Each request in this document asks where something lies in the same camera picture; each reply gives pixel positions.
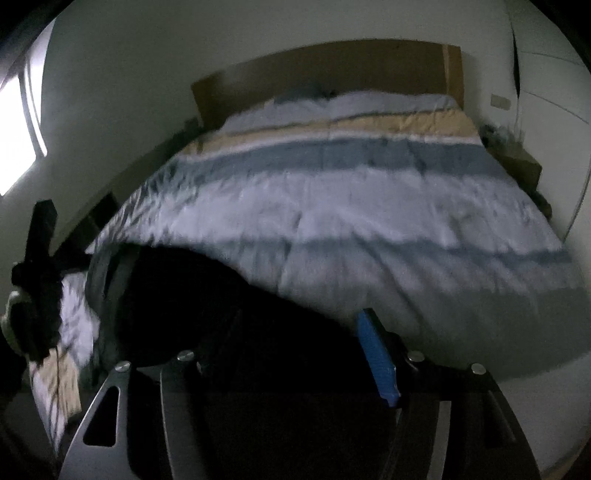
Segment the light switch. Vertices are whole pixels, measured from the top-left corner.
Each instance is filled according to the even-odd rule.
[[[511,108],[511,100],[493,93],[491,95],[491,106],[500,108],[501,110],[509,110]]]

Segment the black bag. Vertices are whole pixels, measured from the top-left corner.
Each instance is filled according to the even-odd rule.
[[[359,342],[333,320],[182,248],[97,252],[86,297],[106,371],[195,351],[226,478],[378,477],[393,412]]]

